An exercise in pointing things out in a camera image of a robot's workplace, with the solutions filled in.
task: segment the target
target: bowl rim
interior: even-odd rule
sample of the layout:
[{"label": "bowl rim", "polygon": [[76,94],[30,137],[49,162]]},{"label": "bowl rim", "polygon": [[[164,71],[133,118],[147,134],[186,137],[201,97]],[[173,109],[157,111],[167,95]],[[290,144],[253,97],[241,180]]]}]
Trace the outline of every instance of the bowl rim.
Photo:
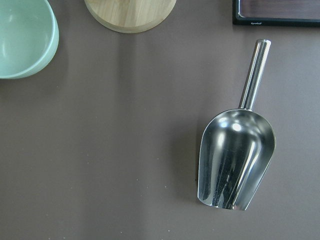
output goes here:
[{"label": "bowl rim", "polygon": [[28,72],[30,72],[33,68],[35,68],[37,65],[39,65],[39,63],[47,56],[48,52],[50,51],[52,45],[54,44],[54,40],[55,40],[55,34],[56,34],[56,31],[59,31],[58,30],[58,23],[57,23],[57,19],[56,19],[56,16],[54,14],[54,11],[52,10],[48,0],[43,0],[43,2],[46,4],[47,6],[47,9],[49,11],[49,14],[50,14],[50,18],[51,18],[51,36],[50,36],[50,41],[49,41],[49,44],[47,45],[44,53],[40,56],[40,58],[34,62],[31,66],[27,67],[26,69],[20,71],[20,72],[17,72],[17,73],[13,73],[13,74],[9,74],[9,75],[0,75],[0,79],[18,79],[18,78],[24,78],[24,77],[28,77],[32,74],[35,74],[37,73],[38,71],[32,73],[32,74],[28,74]]}]

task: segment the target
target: metal scoop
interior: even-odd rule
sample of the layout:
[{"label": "metal scoop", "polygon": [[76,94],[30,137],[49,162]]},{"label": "metal scoop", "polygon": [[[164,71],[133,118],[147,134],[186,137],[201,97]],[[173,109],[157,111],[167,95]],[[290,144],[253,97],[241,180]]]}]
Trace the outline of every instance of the metal scoop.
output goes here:
[{"label": "metal scoop", "polygon": [[275,135],[252,108],[270,45],[269,40],[256,41],[239,107],[220,113],[204,130],[198,198],[206,205],[246,210],[269,166]]}]

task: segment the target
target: black tray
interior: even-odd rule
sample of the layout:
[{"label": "black tray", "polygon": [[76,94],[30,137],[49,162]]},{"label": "black tray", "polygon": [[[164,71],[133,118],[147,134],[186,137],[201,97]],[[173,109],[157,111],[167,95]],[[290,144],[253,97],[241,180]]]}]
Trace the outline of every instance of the black tray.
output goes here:
[{"label": "black tray", "polygon": [[233,24],[320,27],[320,0],[233,0]]}]

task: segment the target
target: mint green bowl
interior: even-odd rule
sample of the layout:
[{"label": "mint green bowl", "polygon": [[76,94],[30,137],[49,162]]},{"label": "mint green bowl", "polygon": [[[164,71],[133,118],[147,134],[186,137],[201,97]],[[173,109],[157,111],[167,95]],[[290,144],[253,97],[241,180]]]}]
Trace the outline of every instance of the mint green bowl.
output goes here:
[{"label": "mint green bowl", "polygon": [[0,79],[42,70],[59,42],[56,17],[47,0],[0,0]]}]

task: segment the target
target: scoop handle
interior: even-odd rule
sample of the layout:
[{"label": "scoop handle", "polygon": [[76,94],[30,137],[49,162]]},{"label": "scoop handle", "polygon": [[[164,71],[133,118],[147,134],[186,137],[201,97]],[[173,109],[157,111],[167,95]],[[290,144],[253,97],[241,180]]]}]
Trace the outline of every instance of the scoop handle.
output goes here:
[{"label": "scoop handle", "polygon": [[258,39],[255,43],[248,75],[246,76],[239,109],[252,110],[258,87],[264,72],[267,61],[271,41],[266,39]]}]

